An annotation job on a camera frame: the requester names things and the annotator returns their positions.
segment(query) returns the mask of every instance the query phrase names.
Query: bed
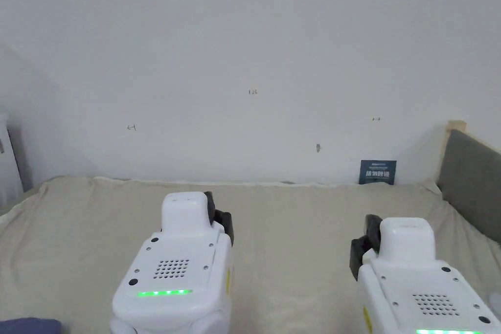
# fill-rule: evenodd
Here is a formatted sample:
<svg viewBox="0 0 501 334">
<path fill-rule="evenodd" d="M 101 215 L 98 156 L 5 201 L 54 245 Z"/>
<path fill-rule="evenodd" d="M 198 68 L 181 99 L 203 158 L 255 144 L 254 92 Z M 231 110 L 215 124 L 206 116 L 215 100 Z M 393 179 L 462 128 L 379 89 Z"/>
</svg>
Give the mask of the bed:
<svg viewBox="0 0 501 334">
<path fill-rule="evenodd" d="M 159 230 L 163 198 L 179 191 L 210 190 L 216 207 L 233 214 L 231 333 L 357 332 L 350 242 L 369 213 L 426 218 L 438 257 L 486 301 L 501 292 L 501 155 L 463 125 L 447 129 L 436 182 L 46 182 L 0 211 L 0 320 L 56 318 L 67 333 L 108 333 L 113 293 L 144 240 Z"/>
</svg>

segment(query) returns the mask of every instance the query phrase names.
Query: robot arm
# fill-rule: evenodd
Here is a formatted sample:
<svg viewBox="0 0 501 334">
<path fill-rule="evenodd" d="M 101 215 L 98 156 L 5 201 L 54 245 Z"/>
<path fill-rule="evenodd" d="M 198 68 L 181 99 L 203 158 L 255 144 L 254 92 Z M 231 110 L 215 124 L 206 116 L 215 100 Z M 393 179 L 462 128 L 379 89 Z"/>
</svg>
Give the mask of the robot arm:
<svg viewBox="0 0 501 334">
<path fill-rule="evenodd" d="M 352 241 L 364 331 L 369 334 L 490 334 L 501 323 L 461 273 L 435 257 L 422 218 L 366 218 Z"/>
<path fill-rule="evenodd" d="M 113 334 L 225 334 L 231 313 L 231 214 L 210 192 L 173 193 L 113 297 Z"/>
</svg>

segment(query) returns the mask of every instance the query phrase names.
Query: green led light strip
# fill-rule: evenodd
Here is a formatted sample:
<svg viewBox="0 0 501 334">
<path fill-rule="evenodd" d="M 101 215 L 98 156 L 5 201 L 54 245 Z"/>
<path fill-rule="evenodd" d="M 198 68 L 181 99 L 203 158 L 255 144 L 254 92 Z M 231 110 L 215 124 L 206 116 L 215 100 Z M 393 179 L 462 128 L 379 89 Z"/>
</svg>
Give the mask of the green led light strip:
<svg viewBox="0 0 501 334">
<path fill-rule="evenodd" d="M 175 289 L 171 291 L 147 291 L 138 292 L 138 296 L 166 296 L 166 295 L 186 295 L 187 293 L 192 293 L 192 289 Z"/>
<path fill-rule="evenodd" d="M 471 332 L 464 330 L 426 330 L 418 329 L 417 334 L 483 334 L 482 332 Z"/>
</svg>

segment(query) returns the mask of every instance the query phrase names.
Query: dark blue cloth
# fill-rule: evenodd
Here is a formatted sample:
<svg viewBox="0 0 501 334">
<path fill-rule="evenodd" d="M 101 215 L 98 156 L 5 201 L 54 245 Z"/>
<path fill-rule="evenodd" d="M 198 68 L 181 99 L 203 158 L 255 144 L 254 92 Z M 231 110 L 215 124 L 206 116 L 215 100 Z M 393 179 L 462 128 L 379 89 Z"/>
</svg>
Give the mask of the dark blue cloth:
<svg viewBox="0 0 501 334">
<path fill-rule="evenodd" d="M 18 318 L 0 322 L 0 334 L 61 334 L 63 325 L 56 319 Z"/>
</svg>

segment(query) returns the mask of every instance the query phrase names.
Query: gray cushion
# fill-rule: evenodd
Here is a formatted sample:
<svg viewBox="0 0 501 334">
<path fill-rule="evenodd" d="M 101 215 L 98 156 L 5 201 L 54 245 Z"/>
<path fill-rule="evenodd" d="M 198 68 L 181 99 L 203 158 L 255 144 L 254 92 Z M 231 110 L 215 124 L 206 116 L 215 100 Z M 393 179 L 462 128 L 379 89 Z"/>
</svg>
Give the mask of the gray cushion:
<svg viewBox="0 0 501 334">
<path fill-rule="evenodd" d="M 437 182 L 443 199 L 480 232 L 501 243 L 501 154 L 453 130 Z"/>
</svg>

